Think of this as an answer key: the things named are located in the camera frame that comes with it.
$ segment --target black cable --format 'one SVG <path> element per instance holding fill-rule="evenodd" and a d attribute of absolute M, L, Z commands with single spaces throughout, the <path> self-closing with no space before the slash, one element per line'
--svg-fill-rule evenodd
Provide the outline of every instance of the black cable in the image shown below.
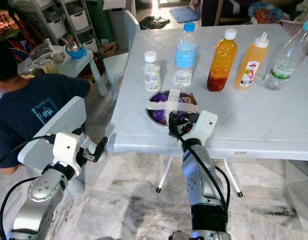
<path fill-rule="evenodd" d="M 229 201 L 230 201 L 230 183 L 227 175 L 222 171 L 219 167 L 215 166 L 215 168 L 224 176 L 227 184 L 227 197 L 226 197 L 226 205 L 229 208 Z"/>
<path fill-rule="evenodd" d="M 22 144 L 18 145 L 17 147 L 15 147 L 14 149 L 12 149 L 9 153 L 5 154 L 1 159 L 0 159 L 0 165 L 1 163 L 7 159 L 7 157 L 12 154 L 13 152 L 19 150 L 21 147 L 23 147 L 24 145 L 28 144 L 29 142 L 31 141 L 34 141 L 34 140 L 37 140 L 37 139 L 47 139 L 49 136 L 37 136 L 37 137 L 33 137 L 32 139 L 30 140 L 27 140 L 25 142 L 23 142 Z M 5 240 L 6 236 L 5 236 L 5 233 L 4 232 L 1 232 L 0 230 L 0 239 L 1 240 Z"/>
<path fill-rule="evenodd" d="M 212 176 L 210 171 L 206 168 L 204 163 L 201 161 L 199 156 L 194 152 L 194 150 L 185 142 L 185 140 L 180 136 L 179 133 L 177 133 L 177 134 L 178 134 L 178 139 L 182 142 L 182 144 L 185 146 L 185 148 L 188 149 L 190 151 L 190 153 L 195 157 L 195 159 L 197 160 L 199 165 L 203 168 L 203 170 L 206 172 L 208 177 L 211 179 L 212 183 L 214 184 L 214 186 L 215 186 L 215 188 L 216 188 L 216 190 L 217 190 L 217 192 L 218 192 L 218 194 L 220 196 L 220 199 L 221 199 L 224 211 L 225 211 L 226 214 L 228 214 L 228 207 L 227 207 L 227 204 L 225 202 L 224 195 L 223 195 L 222 191 L 220 190 L 216 180 L 214 179 L 214 177 Z"/>
<path fill-rule="evenodd" d="M 23 183 L 26 183 L 26 182 L 29 182 L 29 181 L 33 181 L 35 178 L 37 178 L 37 177 L 32 177 L 32 178 L 28 178 L 28 179 L 19 181 L 14 186 L 12 186 L 12 188 L 7 192 L 7 194 L 6 194 L 6 196 L 5 196 L 4 200 L 3 200 L 3 203 L 2 203 L 2 205 L 0 207 L 0 231 L 4 235 L 5 235 L 5 232 L 4 232 L 4 228 L 3 228 L 3 214 L 4 214 L 4 209 L 5 209 L 5 206 L 6 206 L 6 203 L 7 203 L 7 200 L 9 198 L 9 196 L 15 190 L 15 188 L 17 188 L 19 185 L 21 185 Z"/>

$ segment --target water bottle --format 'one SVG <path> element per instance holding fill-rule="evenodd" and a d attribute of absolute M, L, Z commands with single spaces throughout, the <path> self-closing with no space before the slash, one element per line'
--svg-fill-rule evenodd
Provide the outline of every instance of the water bottle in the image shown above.
<path fill-rule="evenodd" d="M 195 24 L 187 22 L 184 31 L 179 37 L 176 48 L 176 72 L 173 83 L 178 88 L 190 86 L 192 81 L 193 67 L 196 60 L 197 43 L 194 37 Z"/>
<path fill-rule="evenodd" d="M 274 67 L 263 79 L 270 90 L 280 90 L 293 74 L 295 68 L 308 53 L 308 21 L 304 27 L 283 47 Z"/>

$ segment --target white chair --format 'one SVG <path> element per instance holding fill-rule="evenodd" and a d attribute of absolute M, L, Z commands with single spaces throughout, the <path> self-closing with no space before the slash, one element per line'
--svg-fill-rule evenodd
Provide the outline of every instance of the white chair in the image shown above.
<path fill-rule="evenodd" d="M 107 81 L 110 84 L 112 97 L 114 100 L 117 100 L 119 92 L 116 78 L 124 76 L 129 52 L 131 51 L 131 48 L 133 46 L 136 34 L 140 32 L 140 26 L 138 21 L 128 10 L 125 10 L 124 22 L 126 34 L 128 37 L 128 52 L 116 56 L 107 57 L 103 60 L 107 74 Z"/>

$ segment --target orange juice bottle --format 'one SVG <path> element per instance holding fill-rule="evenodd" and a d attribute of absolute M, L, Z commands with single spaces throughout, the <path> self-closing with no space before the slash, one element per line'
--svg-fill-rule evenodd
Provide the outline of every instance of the orange juice bottle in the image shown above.
<path fill-rule="evenodd" d="M 234 86 L 240 90 L 248 90 L 263 60 L 269 51 L 267 33 L 255 39 L 247 50 L 245 59 L 238 71 Z"/>
<path fill-rule="evenodd" d="M 237 31 L 229 28 L 215 49 L 213 62 L 207 79 L 207 88 L 212 92 L 221 91 L 227 81 L 238 47 L 235 43 Z"/>

